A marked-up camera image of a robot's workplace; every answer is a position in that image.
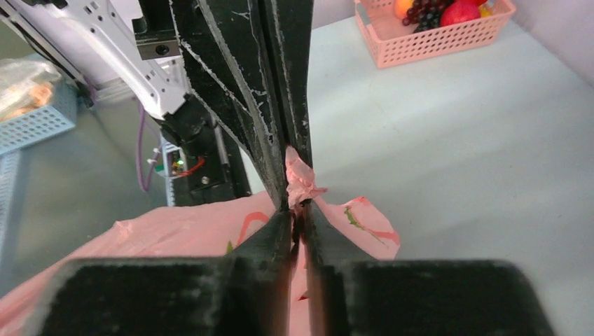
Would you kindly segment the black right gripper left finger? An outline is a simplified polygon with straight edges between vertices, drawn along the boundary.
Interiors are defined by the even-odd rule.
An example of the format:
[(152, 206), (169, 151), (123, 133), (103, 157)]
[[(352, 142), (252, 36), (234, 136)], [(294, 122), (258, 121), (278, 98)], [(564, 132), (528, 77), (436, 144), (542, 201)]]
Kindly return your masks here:
[(277, 212), (221, 257), (65, 263), (34, 310), (36, 335), (286, 335), (291, 226)]

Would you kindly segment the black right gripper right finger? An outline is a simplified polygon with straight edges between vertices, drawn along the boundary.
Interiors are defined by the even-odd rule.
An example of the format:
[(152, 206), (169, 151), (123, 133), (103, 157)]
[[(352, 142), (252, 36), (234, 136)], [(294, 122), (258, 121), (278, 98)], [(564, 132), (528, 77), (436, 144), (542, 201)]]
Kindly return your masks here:
[(316, 204), (303, 212), (313, 335), (552, 335), (513, 263), (376, 260)]

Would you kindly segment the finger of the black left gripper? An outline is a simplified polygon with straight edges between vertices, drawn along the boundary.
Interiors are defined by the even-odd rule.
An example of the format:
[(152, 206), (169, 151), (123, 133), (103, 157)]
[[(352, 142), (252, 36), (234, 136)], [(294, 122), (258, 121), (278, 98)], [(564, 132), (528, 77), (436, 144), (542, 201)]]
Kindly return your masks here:
[(274, 206), (288, 209), (284, 139), (257, 1), (170, 1), (199, 102), (248, 154)]
[(307, 94), (313, 7), (313, 1), (259, 2), (285, 141), (310, 167)]

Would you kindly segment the pink printed plastic bag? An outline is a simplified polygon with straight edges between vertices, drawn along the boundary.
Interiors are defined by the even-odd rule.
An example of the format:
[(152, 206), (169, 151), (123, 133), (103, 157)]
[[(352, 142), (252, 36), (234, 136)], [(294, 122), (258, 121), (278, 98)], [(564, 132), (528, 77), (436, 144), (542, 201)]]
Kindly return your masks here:
[[(315, 173), (296, 150), (286, 150), (289, 206), (312, 199), (339, 232), (339, 256), (353, 243), (367, 256), (391, 260), (401, 245), (389, 220), (365, 197), (328, 204), (315, 185)], [(200, 206), (165, 206), (116, 222), (70, 254), (70, 258), (222, 256), (263, 231), (273, 214), (266, 192)]]

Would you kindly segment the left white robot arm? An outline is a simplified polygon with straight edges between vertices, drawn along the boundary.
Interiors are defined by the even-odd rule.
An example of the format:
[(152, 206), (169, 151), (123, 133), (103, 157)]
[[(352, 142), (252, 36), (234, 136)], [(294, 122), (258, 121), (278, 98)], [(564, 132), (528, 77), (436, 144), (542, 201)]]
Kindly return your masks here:
[(311, 163), (308, 69), (312, 1), (2, 1), (1, 15), (71, 76), (114, 72), (166, 138), (189, 155), (222, 127), (273, 204), (308, 198), (288, 180)]

